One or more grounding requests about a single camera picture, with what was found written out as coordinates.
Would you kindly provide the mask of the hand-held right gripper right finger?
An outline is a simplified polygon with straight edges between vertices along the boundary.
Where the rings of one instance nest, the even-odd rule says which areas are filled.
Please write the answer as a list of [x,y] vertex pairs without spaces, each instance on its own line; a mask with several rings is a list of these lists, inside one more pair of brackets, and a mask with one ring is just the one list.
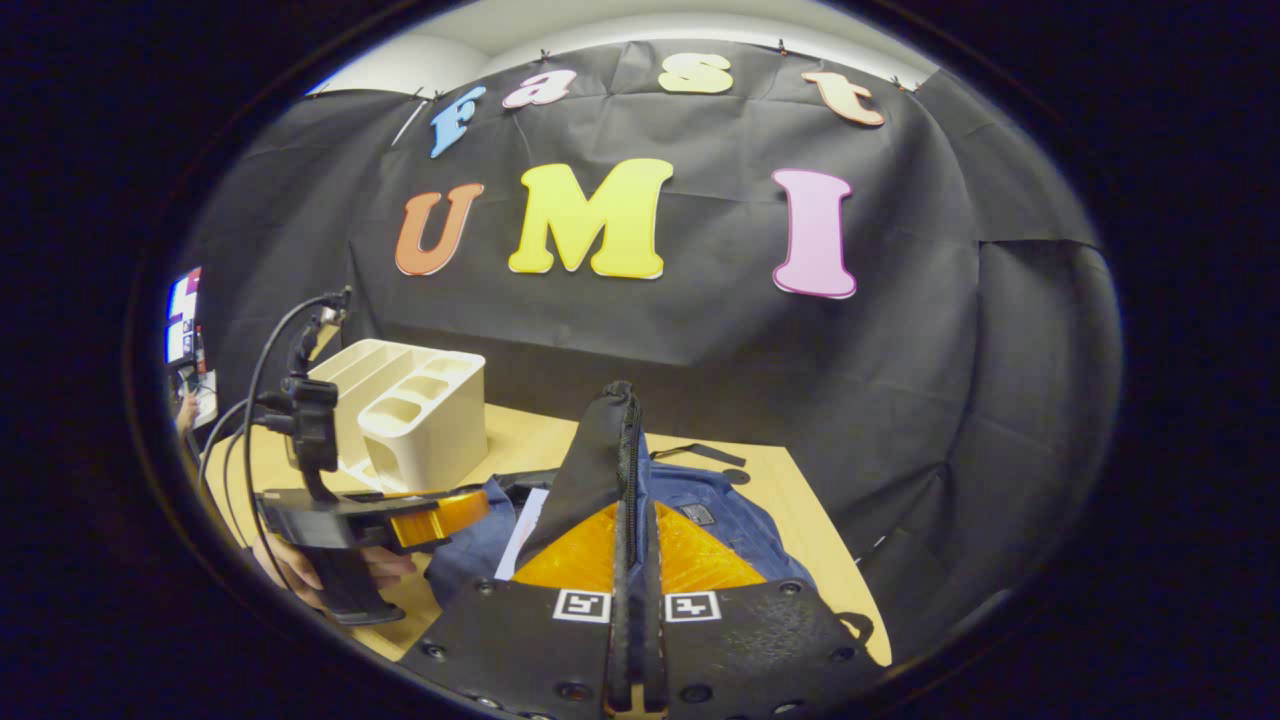
[[874,623],[797,577],[762,578],[662,503],[646,511],[643,708],[664,719],[818,719],[884,675]]

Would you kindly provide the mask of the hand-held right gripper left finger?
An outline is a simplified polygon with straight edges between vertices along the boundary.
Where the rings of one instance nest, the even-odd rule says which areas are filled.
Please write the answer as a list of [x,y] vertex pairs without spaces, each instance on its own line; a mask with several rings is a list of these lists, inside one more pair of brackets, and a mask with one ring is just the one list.
[[613,719],[634,711],[620,506],[543,539],[550,503],[527,503],[492,571],[461,580],[399,665],[481,714]]

